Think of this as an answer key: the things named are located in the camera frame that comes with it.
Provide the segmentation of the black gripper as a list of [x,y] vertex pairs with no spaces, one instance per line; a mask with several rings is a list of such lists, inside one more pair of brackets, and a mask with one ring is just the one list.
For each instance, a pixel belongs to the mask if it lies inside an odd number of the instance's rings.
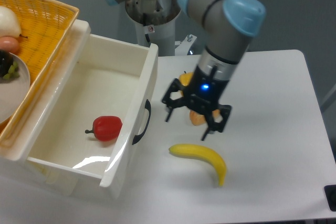
[[[187,106],[198,114],[204,115],[207,128],[201,138],[205,141],[208,134],[214,132],[222,133],[229,119],[232,106],[219,104],[219,99],[228,84],[228,80],[222,80],[217,75],[220,74],[217,65],[210,67],[210,72],[203,72],[200,67],[196,67],[189,85],[183,86],[179,79],[175,78],[161,102],[166,105],[168,122],[174,109]],[[184,95],[172,99],[173,93],[183,92]],[[214,110],[219,110],[219,118],[213,116]]]

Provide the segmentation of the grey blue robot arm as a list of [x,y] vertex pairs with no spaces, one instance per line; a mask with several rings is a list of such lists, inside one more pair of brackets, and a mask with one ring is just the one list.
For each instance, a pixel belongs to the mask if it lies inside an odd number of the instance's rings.
[[187,107],[202,115],[207,133],[222,132],[231,106],[219,99],[264,22],[266,9],[259,0],[106,0],[125,4],[136,28],[138,43],[155,44],[162,55],[175,52],[175,20],[180,13],[209,34],[189,84],[173,80],[162,98],[169,113]]

